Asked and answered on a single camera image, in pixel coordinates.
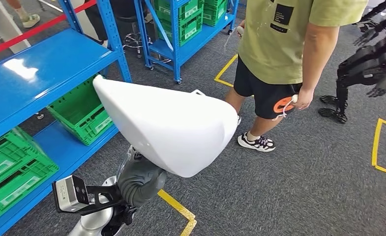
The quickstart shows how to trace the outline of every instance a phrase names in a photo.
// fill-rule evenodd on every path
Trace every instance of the white robot head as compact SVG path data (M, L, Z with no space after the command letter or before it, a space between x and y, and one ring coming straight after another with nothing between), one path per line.
M155 165L181 177L210 165L237 127L234 108L216 98L100 75L93 85L128 142Z

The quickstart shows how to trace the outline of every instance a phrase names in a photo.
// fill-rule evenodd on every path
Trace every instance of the black shorts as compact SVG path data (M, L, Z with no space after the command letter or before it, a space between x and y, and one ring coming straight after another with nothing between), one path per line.
M254 95L255 114L264 119L274 119L282 114L284 106L290 101L291 96L298 94L301 83L292 85L272 85L258 79L243 61L238 57L236 77L234 82L235 91L244 97ZM286 113L293 110L293 106L286 109Z

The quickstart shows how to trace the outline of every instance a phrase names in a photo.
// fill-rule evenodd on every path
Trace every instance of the blue metal shelf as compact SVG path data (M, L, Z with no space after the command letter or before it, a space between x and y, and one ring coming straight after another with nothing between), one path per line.
M34 139L59 166L59 171L0 217L0 235L52 191L53 181L73 173L117 132L118 129L113 125L90 146L82 144L57 121L36 134Z
M70 1L59 3L69 29L0 61L0 136L115 61L123 80L131 82L109 0L97 0L108 49L82 35ZM0 235L52 191L54 180L73 173L117 132L112 126L90 146L78 141L59 122L35 135L60 169L0 217Z
M75 30L0 62L0 136L118 59Z
M198 33L194 40L188 41L182 47L179 48L179 62L183 65L188 61L196 52L198 52L205 44L207 44L217 33L219 33L227 24L233 19L234 15L226 14L227 19L221 19L216 26L203 25L203 29ZM163 39L156 40L149 46L149 49L155 53L161 54L171 60L174 59L173 52L168 48L167 43Z
M140 33L142 41L148 41L147 28L143 20L143 2L142 0L134 0L136 14L138 18L138 25L140 26ZM227 18L222 18L215 27L203 25L202 32L198 33L194 38L190 39L185 45L180 47L178 45L179 38L179 25L178 25L178 8L189 2L190 0L168 0L170 3L171 12L171 33L172 42L169 41L161 22L149 0L145 1L147 8L149 9L152 18L154 20L157 29L161 32L165 40L157 39L152 45L143 44L145 66L153 68L152 62L155 62L167 69L173 70L174 80L177 83L181 83L181 66L189 60L196 52L198 52L206 43L208 43L218 32L220 32L227 25L229 31L232 32L235 25L236 13L238 11L239 0L227 0L229 13L226 14ZM151 56L151 52L163 55L173 61L172 65L164 64L161 61Z

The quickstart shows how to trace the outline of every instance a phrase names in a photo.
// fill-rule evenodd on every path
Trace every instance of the t-shirt print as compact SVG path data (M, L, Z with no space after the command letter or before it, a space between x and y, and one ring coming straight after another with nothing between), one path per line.
M271 23L270 26L272 29L280 32L280 33L287 33L288 29L282 26L279 26L277 23L287 26L290 23L291 16L293 15L294 7L292 6L285 6L282 4L277 3L277 8L275 10L274 14L274 23Z

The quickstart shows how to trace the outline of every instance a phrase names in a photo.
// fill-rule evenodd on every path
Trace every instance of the black and white sneaker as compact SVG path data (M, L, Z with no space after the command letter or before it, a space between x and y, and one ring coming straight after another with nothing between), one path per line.
M263 152L269 152L275 149L274 141L263 136L255 141L249 141L247 132L238 137L238 143L244 148L255 149Z

